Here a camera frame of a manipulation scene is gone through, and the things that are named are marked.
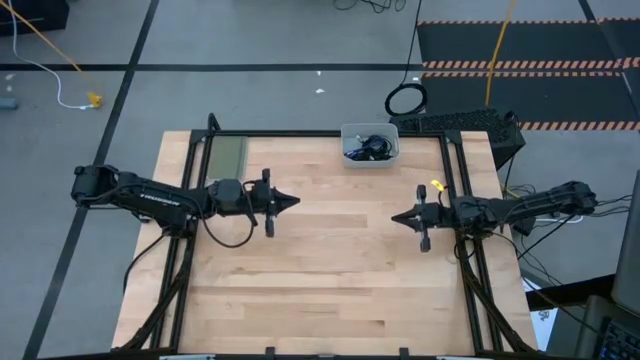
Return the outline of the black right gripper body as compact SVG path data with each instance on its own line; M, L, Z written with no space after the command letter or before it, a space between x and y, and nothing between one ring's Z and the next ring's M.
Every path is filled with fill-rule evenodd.
M437 193L437 201L429 203L426 202L426 186L423 184L417 186L417 232L421 235L420 251L423 253L431 250L428 229L449 224L451 221L451 211L442 202L442 194L448 189L448 186L444 186L445 190Z

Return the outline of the dark keyboard device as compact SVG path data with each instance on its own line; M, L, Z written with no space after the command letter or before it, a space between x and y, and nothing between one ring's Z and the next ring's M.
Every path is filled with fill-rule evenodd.
M640 360L640 316L590 296L574 355L590 360Z

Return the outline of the black hazard striped mat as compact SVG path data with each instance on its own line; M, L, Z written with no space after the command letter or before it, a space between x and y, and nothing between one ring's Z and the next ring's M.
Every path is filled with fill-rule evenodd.
M526 130L640 131L640 18L422 21L430 113L485 105Z

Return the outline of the black box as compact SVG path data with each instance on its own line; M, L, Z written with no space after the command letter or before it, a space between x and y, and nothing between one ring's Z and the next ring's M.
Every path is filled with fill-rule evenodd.
M67 0L3 0L40 32L66 28L70 7ZM0 37L13 34L12 13L0 5Z

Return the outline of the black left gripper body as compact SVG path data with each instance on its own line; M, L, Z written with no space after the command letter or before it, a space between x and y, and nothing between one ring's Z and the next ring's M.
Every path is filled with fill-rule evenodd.
M271 186L271 172L269 168L262 170L261 178L248 180L243 183L243 190L248 205L248 217L253 227L258 225L256 214L265 216L265 234L269 238L275 236L276 201Z

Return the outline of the clear plastic bin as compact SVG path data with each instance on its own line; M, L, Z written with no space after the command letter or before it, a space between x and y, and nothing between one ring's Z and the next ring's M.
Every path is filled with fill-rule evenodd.
M400 154L398 129L390 123L345 124L341 143L347 168L390 168Z

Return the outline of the black computer tower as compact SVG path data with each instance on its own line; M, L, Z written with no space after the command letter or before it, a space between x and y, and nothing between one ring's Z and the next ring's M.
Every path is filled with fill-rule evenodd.
M395 125L400 133L485 132L496 169L510 161L526 144L521 134L518 116L513 111L501 111L496 108L432 115L401 115L392 117L389 122Z

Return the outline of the grey monitor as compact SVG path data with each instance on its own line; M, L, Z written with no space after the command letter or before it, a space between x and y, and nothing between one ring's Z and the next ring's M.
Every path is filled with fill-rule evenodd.
M640 170L634 181L612 298L622 308L640 316Z

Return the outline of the white paper sheet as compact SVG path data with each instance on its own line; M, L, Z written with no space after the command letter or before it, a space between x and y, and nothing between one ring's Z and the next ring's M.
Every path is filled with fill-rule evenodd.
M558 309L532 311L530 313L538 349L546 351L553 331Z

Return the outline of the green rectangular pad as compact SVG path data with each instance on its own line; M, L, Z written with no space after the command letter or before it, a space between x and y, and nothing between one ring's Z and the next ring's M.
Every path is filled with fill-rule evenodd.
M242 179L246 171L247 150L247 137L214 137L207 169L207 182Z

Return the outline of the black metal table frame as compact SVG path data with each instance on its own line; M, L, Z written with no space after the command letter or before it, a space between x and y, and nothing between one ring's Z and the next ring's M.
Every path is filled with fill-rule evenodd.
M419 184L439 180L455 194L500 193L486 134L458 143L405 137L386 169L344 166L338 131L253 132L246 174L269 168L273 183L298 196L276 235L246 238L243 218L215 218L186 241L158 243L141 228L113 338L125 345L154 308L166 269L194 254L189 281L150 338L154 347L187 353L471 355L505 349L482 307L468 309L449 229L434 230L432 248L391 217L414 202Z

